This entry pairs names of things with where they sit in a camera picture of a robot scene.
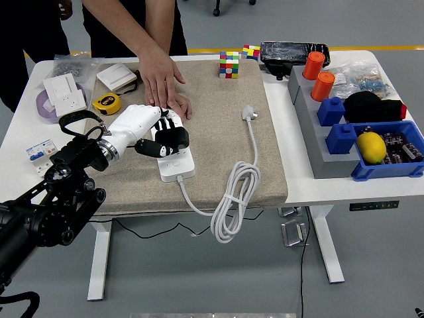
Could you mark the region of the person's right hand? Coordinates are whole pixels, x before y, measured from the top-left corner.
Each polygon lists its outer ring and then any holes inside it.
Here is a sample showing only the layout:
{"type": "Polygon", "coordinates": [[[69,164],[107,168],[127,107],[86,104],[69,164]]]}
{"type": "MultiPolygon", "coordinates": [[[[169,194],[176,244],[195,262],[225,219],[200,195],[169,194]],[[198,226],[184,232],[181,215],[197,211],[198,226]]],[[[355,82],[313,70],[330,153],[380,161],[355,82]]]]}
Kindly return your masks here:
{"type": "Polygon", "coordinates": [[[176,104],[175,80],[185,83],[176,63],[156,45],[142,49],[137,57],[145,101],[151,106],[172,108],[176,104]]]}

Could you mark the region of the person's left hand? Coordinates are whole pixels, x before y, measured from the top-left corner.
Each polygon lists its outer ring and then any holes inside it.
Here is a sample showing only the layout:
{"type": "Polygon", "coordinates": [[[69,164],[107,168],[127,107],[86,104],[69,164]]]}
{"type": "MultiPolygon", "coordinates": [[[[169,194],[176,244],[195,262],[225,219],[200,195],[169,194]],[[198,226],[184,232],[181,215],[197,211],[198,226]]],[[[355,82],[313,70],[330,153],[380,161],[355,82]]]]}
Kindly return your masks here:
{"type": "Polygon", "coordinates": [[[179,115],[183,122],[191,119],[192,107],[191,102],[187,97],[176,93],[174,101],[168,102],[168,107],[179,115]]]}

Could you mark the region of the person's hand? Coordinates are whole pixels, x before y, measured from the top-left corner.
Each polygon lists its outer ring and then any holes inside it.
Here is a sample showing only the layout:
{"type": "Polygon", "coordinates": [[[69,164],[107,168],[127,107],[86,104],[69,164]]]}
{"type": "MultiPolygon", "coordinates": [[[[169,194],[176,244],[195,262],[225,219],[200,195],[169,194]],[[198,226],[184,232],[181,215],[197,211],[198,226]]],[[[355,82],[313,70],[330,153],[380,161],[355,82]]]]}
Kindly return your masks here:
{"type": "Polygon", "coordinates": [[[68,20],[73,15],[72,0],[58,0],[60,18],[62,21],[68,20]]]}

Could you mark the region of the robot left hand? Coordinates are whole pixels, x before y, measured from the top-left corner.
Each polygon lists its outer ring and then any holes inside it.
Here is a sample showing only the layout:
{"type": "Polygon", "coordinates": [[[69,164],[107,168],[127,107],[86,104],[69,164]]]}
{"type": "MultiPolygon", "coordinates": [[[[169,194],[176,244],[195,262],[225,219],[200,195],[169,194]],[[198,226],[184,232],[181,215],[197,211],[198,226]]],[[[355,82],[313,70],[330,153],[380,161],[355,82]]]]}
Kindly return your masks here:
{"type": "Polygon", "coordinates": [[[189,134],[180,116],[171,109],[147,105],[128,106],[98,142],[106,159],[114,162],[127,148],[139,154],[164,158],[189,146],[189,134]]]}

